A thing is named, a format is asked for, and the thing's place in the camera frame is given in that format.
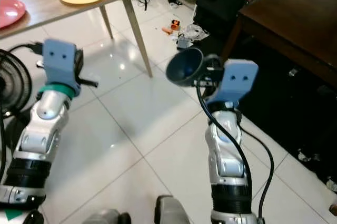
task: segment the white tile floor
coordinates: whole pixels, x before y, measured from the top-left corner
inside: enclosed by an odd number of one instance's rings
[[[128,211],[134,223],[153,223],[155,199],[173,194],[193,223],[210,223],[206,116],[195,91],[165,78],[176,53],[175,43],[161,31],[175,18],[185,26],[192,11],[171,10],[166,0],[151,0],[144,12],[133,2],[154,77],[149,79],[121,2],[107,6],[114,40],[98,9],[0,40],[9,48],[20,42],[56,37],[84,48],[82,76],[100,82],[83,87],[70,111],[70,122],[53,163],[42,211],[49,224],[81,223],[102,208]],[[38,56],[18,50],[29,68],[35,91],[43,71]],[[270,224],[333,224],[328,212],[335,195],[273,139],[244,118],[243,127],[260,137],[275,159],[275,177],[264,215]],[[243,149],[253,174],[253,210],[269,172],[263,149],[244,135]]]

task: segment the black fan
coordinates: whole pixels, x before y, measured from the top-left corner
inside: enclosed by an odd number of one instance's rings
[[[25,65],[13,54],[0,49],[0,99],[2,116],[17,116],[32,93],[32,79]]]

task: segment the pink plate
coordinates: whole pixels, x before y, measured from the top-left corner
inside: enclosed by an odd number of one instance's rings
[[[26,12],[26,6],[18,0],[0,0],[0,28],[19,20]]]

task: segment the table leg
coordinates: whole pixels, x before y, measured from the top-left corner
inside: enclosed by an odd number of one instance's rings
[[[105,5],[100,6],[100,11],[101,11],[103,20],[105,22],[105,26],[107,28],[107,31],[109,32],[110,38],[113,39],[111,26],[110,26],[110,23],[109,23],[109,18],[108,18],[107,13],[106,13]]]
[[[152,78],[152,71],[151,71],[151,67],[150,67],[150,62],[148,61],[148,57],[147,57],[142,33],[141,33],[141,30],[139,29],[138,21],[137,21],[137,18],[136,18],[135,11],[133,9],[131,0],[123,0],[123,4],[124,4],[124,7],[125,7],[127,16],[128,16],[128,20],[131,23],[132,31],[133,31],[133,34],[135,35],[139,50],[141,51],[146,70],[148,72],[149,77]]]
[[[225,62],[228,59],[230,53],[232,52],[232,49],[235,45],[237,37],[241,32],[241,29],[242,29],[242,20],[240,17],[238,17],[221,54],[221,60],[223,62]]]

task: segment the orange object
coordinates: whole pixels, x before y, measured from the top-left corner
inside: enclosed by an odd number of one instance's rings
[[[179,26],[180,22],[177,20],[172,20],[171,22],[171,29],[173,30],[179,30],[180,26]]]
[[[166,32],[168,35],[173,33],[173,30],[171,30],[170,28],[165,28],[165,27],[162,27],[162,31]]]

